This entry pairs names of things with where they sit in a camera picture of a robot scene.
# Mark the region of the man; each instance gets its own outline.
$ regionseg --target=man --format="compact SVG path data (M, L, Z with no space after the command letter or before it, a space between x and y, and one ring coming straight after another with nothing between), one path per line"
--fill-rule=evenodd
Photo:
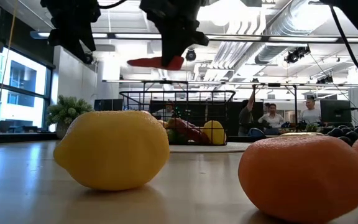
M169 119L171 119L174 114L172 101L168 101L164 109L160 109L152 114L153 116L160 116L161 120L169 121Z
M265 103L264 104L264 114L269 113L269 107L270 107L270 103Z
M254 107L255 102L255 91L257 86L252 85L252 94L249 100L244 100L242 102L242 110L239 114L239 136L246 137L248 136L249 123L253 122L254 119L252 117L252 108Z

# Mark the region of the shirt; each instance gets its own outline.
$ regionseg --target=shirt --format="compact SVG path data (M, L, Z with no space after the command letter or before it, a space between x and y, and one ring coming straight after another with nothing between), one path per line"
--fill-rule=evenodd
M302 111L300 121L305 121L306 124L314 124L316 122L321 122L320 110L313 109Z
M269 114L265 114L259 118L258 122L261 123L263 120L268 122L272 128L281 128L281 125L284 123L284 118L279 114L275 114L274 117L271 117Z
M173 111L168 112L166 109L161 109L153 113L154 116L161 116L161 120L169 121L172 118Z
M248 108L247 107L243 108L239 114L239 124L240 124L239 132L248 133L248 128L246 126L247 124L253 122L253 120L254 119L252 117L252 113L248 111Z

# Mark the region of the black cable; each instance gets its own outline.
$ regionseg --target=black cable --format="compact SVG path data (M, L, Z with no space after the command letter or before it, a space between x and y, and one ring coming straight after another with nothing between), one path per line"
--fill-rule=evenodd
M324 75L328 76L327 73L323 70L323 68L321 68L321 66L319 65L319 63L317 62L317 60L313 57L312 54L310 54L310 57L314 60L314 62L316 62L316 65L320 68L321 72L323 72ZM349 99L349 97L347 97L347 96L342 92L342 90L341 90L337 85L335 85L334 83L333 83L333 85L341 92L341 94L342 94L343 96L346 97L346 99L351 103L351 105L353 105L355 108L357 107L357 106Z
M114 4L108 5L108 6L99 6L100 9L112 9L114 7L117 7L121 5L122 3L126 2L127 0L120 0Z
M341 37L346 45L346 48L347 48L347 51L349 52L349 55L351 56L351 59L353 60L354 62L354 65L357 67L358 69L358 61L356 59L356 56L354 56L354 53L353 53L353 50L351 48L351 45L349 44L349 42L347 41L347 38L346 38L346 35L345 35L345 32L343 31L342 29L342 26L341 26L341 23L339 22L339 19L338 19L338 16L336 15L336 12L334 10L334 6L330 6L331 8L331 12L333 14L333 18L334 18L334 21L335 21L335 24L339 30L339 33L341 34Z

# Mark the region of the table surface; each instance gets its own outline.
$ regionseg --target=table surface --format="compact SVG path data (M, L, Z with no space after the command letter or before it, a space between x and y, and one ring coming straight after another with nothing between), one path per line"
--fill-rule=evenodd
M145 187L101 193L53 161L56 142L0 145L0 223L270 224L242 191L241 153L174 153ZM358 224L358 209L330 224Z

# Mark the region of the wire basket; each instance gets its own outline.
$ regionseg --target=wire basket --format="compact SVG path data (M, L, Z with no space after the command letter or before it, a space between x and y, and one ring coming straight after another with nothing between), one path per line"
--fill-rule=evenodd
M235 91L189 90L188 82L143 83L143 91L119 93L123 108L146 111L157 118L167 130L170 144L226 145L227 106ZM181 90L150 90L156 83L179 85Z

